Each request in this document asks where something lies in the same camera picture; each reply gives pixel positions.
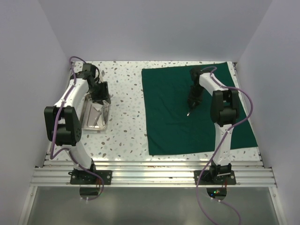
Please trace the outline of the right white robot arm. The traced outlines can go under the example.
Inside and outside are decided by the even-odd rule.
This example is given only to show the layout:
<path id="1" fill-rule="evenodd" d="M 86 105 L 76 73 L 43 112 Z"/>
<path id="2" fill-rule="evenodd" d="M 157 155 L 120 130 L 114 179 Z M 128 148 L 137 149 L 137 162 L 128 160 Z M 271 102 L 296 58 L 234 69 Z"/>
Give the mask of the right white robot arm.
<path id="1" fill-rule="evenodd" d="M 221 83 L 213 74 L 216 67 L 193 67 L 190 70 L 193 85 L 187 103 L 190 114 L 203 100 L 206 90 L 211 95 L 210 118 L 215 126 L 215 151 L 209 168 L 209 179 L 221 183 L 231 173 L 231 140 L 233 125 L 240 115 L 239 94 Z"/>

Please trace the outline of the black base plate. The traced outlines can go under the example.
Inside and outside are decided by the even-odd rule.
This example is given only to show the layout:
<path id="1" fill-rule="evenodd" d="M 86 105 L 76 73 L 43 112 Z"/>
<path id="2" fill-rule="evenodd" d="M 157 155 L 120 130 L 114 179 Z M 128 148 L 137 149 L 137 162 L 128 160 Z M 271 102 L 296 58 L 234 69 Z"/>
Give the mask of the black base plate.
<path id="1" fill-rule="evenodd" d="M 236 185 L 235 173 L 231 170 L 229 175 L 213 177 L 208 170 L 205 170 L 200 177 L 200 170 L 194 171 L 195 184 L 199 185 Z"/>
<path id="2" fill-rule="evenodd" d="M 87 173 L 85 171 L 73 170 L 68 173 L 71 176 L 70 184 L 72 185 L 95 185 L 98 184 L 110 185 L 113 177 L 111 170 L 97 170 L 95 175 Z"/>

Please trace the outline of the stainless steel tray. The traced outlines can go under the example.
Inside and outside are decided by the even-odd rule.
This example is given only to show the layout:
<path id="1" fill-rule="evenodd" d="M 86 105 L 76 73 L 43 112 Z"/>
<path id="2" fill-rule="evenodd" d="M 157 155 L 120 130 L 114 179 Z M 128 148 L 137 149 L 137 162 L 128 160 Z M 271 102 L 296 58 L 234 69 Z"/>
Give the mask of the stainless steel tray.
<path id="1" fill-rule="evenodd" d="M 84 98 L 80 123 L 83 131 L 100 132 L 107 128 L 111 104 L 104 101 L 103 104 L 93 103 L 90 94 Z"/>

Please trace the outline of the steel forceps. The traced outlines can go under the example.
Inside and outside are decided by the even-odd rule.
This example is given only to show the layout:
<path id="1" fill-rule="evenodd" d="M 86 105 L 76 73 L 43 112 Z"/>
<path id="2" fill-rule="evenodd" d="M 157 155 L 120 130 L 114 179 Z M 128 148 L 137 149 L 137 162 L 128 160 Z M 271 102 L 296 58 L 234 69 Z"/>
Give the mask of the steel forceps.
<path id="1" fill-rule="evenodd" d="M 109 116 L 109 106 L 103 107 L 102 108 L 102 123 L 106 124 L 108 121 L 108 116 Z"/>

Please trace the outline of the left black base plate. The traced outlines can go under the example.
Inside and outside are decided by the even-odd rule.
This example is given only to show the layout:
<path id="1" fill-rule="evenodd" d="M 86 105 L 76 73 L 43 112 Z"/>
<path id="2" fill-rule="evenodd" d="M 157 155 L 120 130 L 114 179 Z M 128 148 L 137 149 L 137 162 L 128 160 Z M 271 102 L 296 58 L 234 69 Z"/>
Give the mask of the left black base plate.
<path id="1" fill-rule="evenodd" d="M 71 176 L 70 184 L 72 185 L 95 185 L 98 184 L 110 185 L 113 177 L 111 170 L 97 170 L 95 175 L 87 173 L 85 171 L 73 170 L 68 173 Z"/>

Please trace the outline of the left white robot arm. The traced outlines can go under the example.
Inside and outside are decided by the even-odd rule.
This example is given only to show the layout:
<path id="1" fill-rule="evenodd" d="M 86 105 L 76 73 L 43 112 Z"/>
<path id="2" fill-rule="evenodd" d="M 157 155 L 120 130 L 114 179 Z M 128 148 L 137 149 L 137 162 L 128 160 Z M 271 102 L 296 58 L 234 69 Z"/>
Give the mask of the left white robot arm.
<path id="1" fill-rule="evenodd" d="M 94 162 L 81 142 L 82 126 L 76 109 L 82 98 L 89 94 L 92 105 L 96 106 L 99 115 L 94 119 L 106 122 L 111 104 L 108 83 L 103 81 L 99 69 L 84 62 L 82 70 L 73 72 L 69 85 L 61 99 L 54 106 L 44 109 L 45 126 L 48 140 L 51 141 L 50 158 L 54 159 L 65 151 L 74 163 L 76 173 L 81 173 L 81 179 L 92 184 L 97 180 Z"/>

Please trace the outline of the steel scissors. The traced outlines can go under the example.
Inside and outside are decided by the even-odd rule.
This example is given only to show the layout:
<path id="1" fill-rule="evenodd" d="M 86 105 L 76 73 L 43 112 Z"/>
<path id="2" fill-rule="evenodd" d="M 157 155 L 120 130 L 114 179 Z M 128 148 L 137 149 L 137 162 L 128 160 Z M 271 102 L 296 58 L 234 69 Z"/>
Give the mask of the steel scissors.
<path id="1" fill-rule="evenodd" d="M 102 112 L 97 110 L 91 110 L 87 119 L 87 126 L 90 128 L 99 128 L 102 125 Z"/>

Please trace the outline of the green surgical drape cloth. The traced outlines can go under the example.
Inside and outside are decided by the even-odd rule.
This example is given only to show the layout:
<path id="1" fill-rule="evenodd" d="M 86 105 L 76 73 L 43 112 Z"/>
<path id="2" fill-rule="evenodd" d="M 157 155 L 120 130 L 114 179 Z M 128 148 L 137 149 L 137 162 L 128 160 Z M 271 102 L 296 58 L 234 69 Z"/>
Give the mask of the green surgical drape cloth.
<path id="1" fill-rule="evenodd" d="M 193 85 L 192 66 L 142 70 L 149 154 L 187 155 L 215 149 L 215 126 L 210 118 L 211 95 L 187 116 Z"/>

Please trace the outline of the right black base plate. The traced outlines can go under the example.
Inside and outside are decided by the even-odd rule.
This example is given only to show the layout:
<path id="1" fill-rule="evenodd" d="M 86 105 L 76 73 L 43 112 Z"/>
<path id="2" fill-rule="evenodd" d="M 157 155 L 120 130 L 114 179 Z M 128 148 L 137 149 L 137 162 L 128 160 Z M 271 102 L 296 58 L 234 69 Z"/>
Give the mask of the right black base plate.
<path id="1" fill-rule="evenodd" d="M 195 184 L 199 185 L 236 185 L 235 173 L 231 170 L 229 175 L 213 177 L 208 170 L 205 170 L 200 177 L 200 170 L 194 171 Z"/>

